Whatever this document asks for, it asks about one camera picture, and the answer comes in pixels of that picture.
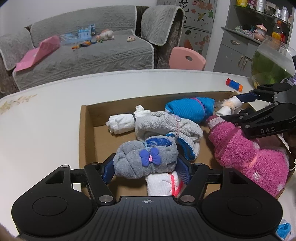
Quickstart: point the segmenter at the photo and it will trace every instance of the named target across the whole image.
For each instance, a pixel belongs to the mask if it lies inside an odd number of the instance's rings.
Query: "pink fuzzy sock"
[[[215,145],[215,158],[221,166],[232,166],[276,196],[289,173],[287,155],[280,150],[260,149],[258,140],[248,140],[240,128],[212,116],[207,120],[209,139]]]

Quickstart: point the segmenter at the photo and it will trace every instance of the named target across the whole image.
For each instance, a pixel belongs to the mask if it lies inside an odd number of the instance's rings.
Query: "purple bow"
[[[149,166],[151,162],[155,165],[159,165],[161,162],[159,150],[156,147],[152,147],[150,153],[147,150],[141,150],[139,154],[144,167]]]

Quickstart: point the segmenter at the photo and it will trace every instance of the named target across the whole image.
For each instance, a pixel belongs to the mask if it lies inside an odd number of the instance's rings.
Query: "chinese character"
[[[184,0],[181,0],[179,2],[179,4],[180,4],[179,6],[184,10],[184,12],[189,12],[189,8],[187,7],[187,3],[188,3],[187,0],[185,2],[184,2]]]

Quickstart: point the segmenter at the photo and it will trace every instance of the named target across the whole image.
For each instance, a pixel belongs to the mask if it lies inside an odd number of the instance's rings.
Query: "pink chair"
[[[168,64],[171,69],[204,70],[206,60],[194,50],[174,47]]]

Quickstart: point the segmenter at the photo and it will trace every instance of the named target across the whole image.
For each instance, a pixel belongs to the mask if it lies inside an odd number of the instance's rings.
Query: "drawer handle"
[[[246,62],[244,62],[244,66],[242,68],[243,71],[244,71],[244,68],[246,67],[247,62],[248,62],[248,59],[246,59]]]
[[[238,67],[240,66],[240,62],[241,62],[241,60],[242,60],[243,57],[244,56],[242,55],[241,58],[239,59],[239,63],[237,64]]]
[[[239,42],[237,42],[237,41],[234,41],[234,40],[230,40],[230,42],[231,42],[233,45],[240,45],[240,43],[239,43]]]

